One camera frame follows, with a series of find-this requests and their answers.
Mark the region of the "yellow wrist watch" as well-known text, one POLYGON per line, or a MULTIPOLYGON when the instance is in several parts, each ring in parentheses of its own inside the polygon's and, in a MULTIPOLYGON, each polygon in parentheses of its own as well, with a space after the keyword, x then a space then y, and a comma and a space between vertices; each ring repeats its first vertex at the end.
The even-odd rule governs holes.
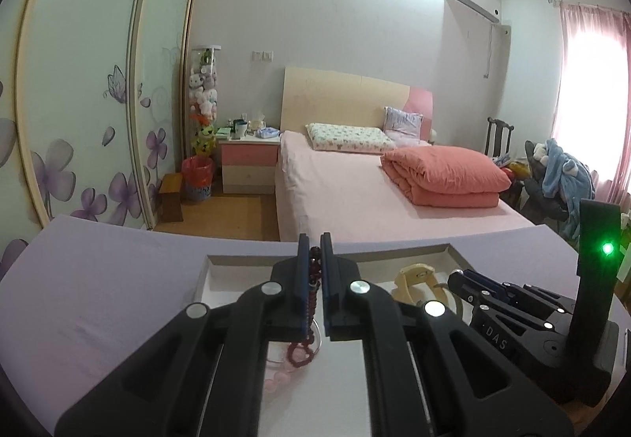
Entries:
POLYGON ((443 284, 436 278, 435 269, 424 263, 403 267, 395 277, 392 298, 400 303, 421 306, 426 301, 448 305, 443 284))

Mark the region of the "grey chair with clothes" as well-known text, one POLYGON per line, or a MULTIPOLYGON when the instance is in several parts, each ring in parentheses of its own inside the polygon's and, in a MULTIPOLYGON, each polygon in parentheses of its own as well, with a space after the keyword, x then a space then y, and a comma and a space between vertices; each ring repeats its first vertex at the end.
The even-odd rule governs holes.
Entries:
POLYGON ((539 159, 535 158, 536 143, 526 140, 524 149, 530 175, 524 180, 527 200, 521 209, 521 213, 532 223, 540 224, 544 223, 545 219, 549 219, 560 226, 569 216, 567 204, 559 194, 556 194, 554 198, 544 197, 542 183, 547 167, 539 159))

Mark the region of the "grey shallow tray box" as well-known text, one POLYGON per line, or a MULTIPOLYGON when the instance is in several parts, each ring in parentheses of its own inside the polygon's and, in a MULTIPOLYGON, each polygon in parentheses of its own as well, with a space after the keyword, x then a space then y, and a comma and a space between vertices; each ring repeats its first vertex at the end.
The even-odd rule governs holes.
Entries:
POLYGON ((255 436, 269 344, 289 349, 321 300, 329 343, 302 383, 287 422, 297 436, 508 436, 499 420, 504 374, 487 344, 443 303, 397 303, 328 241, 293 258, 208 259, 196 295, 219 353, 199 423, 202 436, 255 436))

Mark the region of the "folded salmon quilt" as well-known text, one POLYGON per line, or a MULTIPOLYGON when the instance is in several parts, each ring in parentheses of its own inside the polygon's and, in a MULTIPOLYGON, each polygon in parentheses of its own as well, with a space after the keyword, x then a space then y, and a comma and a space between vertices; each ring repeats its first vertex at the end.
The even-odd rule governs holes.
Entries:
POLYGON ((410 146, 381 157, 389 179, 416 206, 493 208, 511 186, 484 154, 458 146, 410 146))

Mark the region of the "blue plush garment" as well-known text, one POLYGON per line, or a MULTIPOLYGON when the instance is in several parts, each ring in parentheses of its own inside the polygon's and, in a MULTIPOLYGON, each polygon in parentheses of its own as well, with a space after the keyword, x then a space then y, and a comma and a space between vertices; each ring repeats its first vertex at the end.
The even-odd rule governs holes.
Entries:
POLYGON ((535 158, 547 167, 542 183, 544 197, 554 198, 559 194, 567 204, 569 216, 560 224, 559 233, 566 241, 576 243, 581 232, 581 202, 595 199, 592 175, 553 138, 536 143, 535 158))

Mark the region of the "dark wooden chair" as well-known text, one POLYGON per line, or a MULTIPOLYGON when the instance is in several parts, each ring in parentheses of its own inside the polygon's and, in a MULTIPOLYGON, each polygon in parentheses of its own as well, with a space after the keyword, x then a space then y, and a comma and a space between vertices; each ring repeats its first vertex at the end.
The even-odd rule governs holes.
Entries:
POLYGON ((502 120, 487 119, 484 154, 492 159, 497 167, 507 167, 510 163, 510 146, 514 126, 502 120))

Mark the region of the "purple table cloth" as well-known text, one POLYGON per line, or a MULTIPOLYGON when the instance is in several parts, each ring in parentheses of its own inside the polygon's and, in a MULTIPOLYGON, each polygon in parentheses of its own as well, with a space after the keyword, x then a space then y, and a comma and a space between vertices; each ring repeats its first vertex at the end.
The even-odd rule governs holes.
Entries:
MULTIPOLYGON (((209 256, 293 256, 292 243, 147 232, 63 216, 1 282, 1 366, 39 434, 194 299, 209 256)), ((264 436, 370 432, 362 347, 326 343, 269 395, 264 436)))

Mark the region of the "bed with cream headboard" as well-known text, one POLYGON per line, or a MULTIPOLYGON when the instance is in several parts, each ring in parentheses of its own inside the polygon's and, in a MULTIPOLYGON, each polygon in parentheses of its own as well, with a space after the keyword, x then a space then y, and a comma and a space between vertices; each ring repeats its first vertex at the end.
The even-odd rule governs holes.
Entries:
POLYGON ((505 202, 493 208, 413 205, 381 168, 377 154, 317 151, 310 123, 380 127, 387 106, 416 101, 431 129, 431 95, 405 84, 289 66, 284 71, 275 171, 279 236, 329 232, 338 243, 411 241, 527 228, 505 202))

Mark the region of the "small purple pillow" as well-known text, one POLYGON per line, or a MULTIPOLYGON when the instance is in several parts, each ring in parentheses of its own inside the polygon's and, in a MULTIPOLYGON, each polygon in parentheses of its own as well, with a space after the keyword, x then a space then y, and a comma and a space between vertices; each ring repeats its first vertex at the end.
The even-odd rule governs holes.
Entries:
POLYGON ((384 108, 383 131, 386 135, 398 134, 419 139, 424 116, 421 113, 407 112, 394 107, 384 108))

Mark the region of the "pink curtain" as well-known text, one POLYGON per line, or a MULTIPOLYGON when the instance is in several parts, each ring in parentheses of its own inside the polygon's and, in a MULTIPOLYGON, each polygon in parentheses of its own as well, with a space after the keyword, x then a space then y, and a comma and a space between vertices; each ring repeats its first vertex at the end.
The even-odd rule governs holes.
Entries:
POLYGON ((562 66, 551 136, 596 174, 596 199, 630 203, 630 14, 557 1, 562 66))

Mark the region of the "red waste bin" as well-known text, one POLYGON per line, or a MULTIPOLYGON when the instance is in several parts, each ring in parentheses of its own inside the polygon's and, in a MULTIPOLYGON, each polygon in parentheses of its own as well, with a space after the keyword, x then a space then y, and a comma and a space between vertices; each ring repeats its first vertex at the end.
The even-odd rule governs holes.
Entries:
POLYGON ((194 202, 202 202, 211 196, 214 163, 210 157, 194 156, 183 161, 182 175, 186 197, 194 202))

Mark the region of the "floral white pillow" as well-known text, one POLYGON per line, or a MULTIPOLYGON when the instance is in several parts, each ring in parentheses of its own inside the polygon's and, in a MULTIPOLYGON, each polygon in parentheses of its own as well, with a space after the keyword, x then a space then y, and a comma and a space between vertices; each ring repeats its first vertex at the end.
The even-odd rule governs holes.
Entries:
POLYGON ((310 123, 306 131, 317 151, 383 154, 396 147, 395 142, 377 127, 310 123))

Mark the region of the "white air conditioner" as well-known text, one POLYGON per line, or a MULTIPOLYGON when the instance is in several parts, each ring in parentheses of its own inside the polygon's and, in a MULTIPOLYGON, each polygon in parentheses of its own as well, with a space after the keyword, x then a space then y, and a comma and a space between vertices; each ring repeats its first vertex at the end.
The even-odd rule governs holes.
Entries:
POLYGON ((499 0, 454 0, 463 4, 474 13, 483 17, 492 24, 497 25, 502 21, 502 5, 499 0))

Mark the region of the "plush toy tube stand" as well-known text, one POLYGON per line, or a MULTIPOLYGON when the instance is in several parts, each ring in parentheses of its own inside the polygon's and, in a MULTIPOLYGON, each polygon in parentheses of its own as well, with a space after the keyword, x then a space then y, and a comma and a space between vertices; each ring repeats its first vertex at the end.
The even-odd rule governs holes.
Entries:
POLYGON ((216 54, 220 46, 199 46, 191 51, 188 76, 188 117, 190 150, 210 157, 216 148, 218 111, 216 54))

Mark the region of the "wardrobe with floral doors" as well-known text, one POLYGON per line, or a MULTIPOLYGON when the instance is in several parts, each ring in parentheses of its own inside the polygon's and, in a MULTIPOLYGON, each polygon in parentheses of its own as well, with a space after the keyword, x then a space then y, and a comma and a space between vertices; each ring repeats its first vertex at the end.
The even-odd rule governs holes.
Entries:
POLYGON ((1 266, 54 218, 150 229, 179 167, 192 0, 1 0, 1 266))

